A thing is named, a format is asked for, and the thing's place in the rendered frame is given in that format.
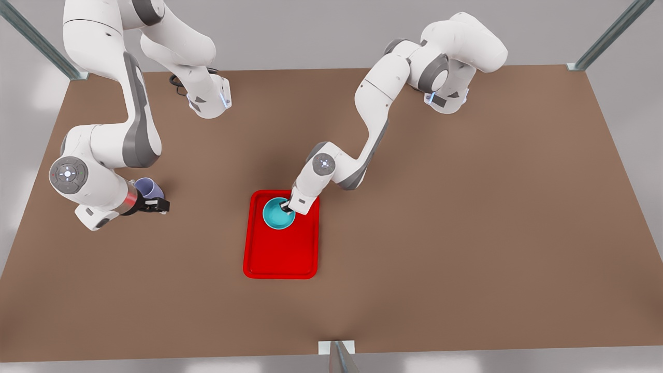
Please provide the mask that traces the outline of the silver frame post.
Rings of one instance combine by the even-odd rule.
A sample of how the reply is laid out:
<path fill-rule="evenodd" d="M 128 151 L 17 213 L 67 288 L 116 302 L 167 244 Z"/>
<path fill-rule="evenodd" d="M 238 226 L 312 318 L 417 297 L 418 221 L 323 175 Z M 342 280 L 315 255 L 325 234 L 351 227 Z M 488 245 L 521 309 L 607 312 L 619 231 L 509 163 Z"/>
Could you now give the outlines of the silver frame post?
<path fill-rule="evenodd" d="M 69 80 L 88 79 L 87 71 L 76 69 L 8 0 L 0 0 L 0 15 Z"/>
<path fill-rule="evenodd" d="M 353 360 L 355 340 L 319 341 L 318 354 L 329 355 L 329 373 L 360 373 Z"/>
<path fill-rule="evenodd" d="M 586 71 L 654 2 L 655 0 L 633 0 L 576 62 L 566 64 L 567 70 Z"/>

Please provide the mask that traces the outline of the teal bowl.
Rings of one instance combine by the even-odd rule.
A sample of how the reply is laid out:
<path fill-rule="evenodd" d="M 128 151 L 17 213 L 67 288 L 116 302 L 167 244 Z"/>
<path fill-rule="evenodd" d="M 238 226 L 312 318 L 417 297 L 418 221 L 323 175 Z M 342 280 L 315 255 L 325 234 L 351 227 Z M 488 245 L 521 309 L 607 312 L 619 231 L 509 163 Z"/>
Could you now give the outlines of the teal bowl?
<path fill-rule="evenodd" d="M 296 212 L 286 214 L 280 209 L 280 204 L 284 202 L 289 202 L 289 200 L 284 197 L 275 197 L 265 204 L 262 215 L 268 227 L 280 231 L 291 226 L 294 222 Z"/>

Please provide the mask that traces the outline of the lavender cup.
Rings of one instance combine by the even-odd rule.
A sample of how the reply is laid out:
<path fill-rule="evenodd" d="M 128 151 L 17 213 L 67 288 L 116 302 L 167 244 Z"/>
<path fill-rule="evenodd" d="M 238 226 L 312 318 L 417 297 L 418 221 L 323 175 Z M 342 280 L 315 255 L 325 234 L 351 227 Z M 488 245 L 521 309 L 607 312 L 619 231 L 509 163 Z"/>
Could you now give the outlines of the lavender cup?
<path fill-rule="evenodd" d="M 139 191 L 146 200 L 153 198 L 162 198 L 164 199 L 164 193 L 154 180 L 144 177 L 138 180 L 135 180 L 134 183 L 135 189 Z"/>

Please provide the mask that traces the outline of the red tray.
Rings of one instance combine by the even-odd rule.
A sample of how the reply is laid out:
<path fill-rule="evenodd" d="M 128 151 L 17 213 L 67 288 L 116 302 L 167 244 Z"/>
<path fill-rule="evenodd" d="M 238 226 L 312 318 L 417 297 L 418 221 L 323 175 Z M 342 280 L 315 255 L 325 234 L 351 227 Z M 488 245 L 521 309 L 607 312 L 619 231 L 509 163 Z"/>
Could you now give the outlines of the red tray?
<path fill-rule="evenodd" d="M 287 190 L 258 190 L 251 196 L 246 250 L 242 270 L 253 279 L 310 279 L 318 269 L 319 201 L 308 214 L 296 214 L 291 226 L 272 229 L 265 224 L 263 208 L 275 197 L 289 197 Z"/>

